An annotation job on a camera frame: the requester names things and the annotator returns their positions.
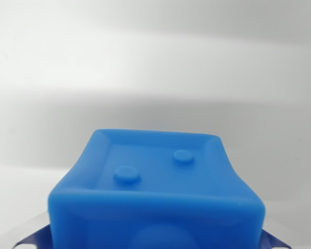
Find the gripper left finger with black rubber pad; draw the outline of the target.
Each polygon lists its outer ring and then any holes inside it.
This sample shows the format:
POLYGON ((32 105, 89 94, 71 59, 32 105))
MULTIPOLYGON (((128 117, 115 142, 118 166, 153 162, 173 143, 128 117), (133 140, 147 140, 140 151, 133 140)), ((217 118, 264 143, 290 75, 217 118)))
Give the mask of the gripper left finger with black rubber pad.
POLYGON ((37 215, 14 230, 12 248, 50 248, 50 222, 47 211, 37 215))

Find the gripper right finger with black rubber pad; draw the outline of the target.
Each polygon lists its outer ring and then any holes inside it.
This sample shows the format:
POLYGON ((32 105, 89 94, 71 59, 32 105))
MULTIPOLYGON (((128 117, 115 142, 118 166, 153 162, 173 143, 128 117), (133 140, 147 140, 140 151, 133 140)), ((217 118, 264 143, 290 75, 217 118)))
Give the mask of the gripper right finger with black rubber pad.
POLYGON ((293 244, 293 231, 280 223, 265 223, 259 248, 297 248, 293 244))

